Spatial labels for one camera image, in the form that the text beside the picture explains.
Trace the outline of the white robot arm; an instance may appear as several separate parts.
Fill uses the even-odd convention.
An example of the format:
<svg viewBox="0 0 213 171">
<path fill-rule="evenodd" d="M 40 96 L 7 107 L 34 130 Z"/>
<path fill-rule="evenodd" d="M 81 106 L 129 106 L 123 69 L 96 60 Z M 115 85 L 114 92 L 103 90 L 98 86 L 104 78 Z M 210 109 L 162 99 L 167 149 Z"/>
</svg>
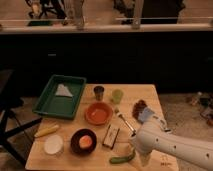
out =
<svg viewBox="0 0 213 171">
<path fill-rule="evenodd" d="M 130 142 L 142 156 L 157 150 L 213 171 L 212 142 L 166 133 L 158 122 L 143 123 Z"/>
</svg>

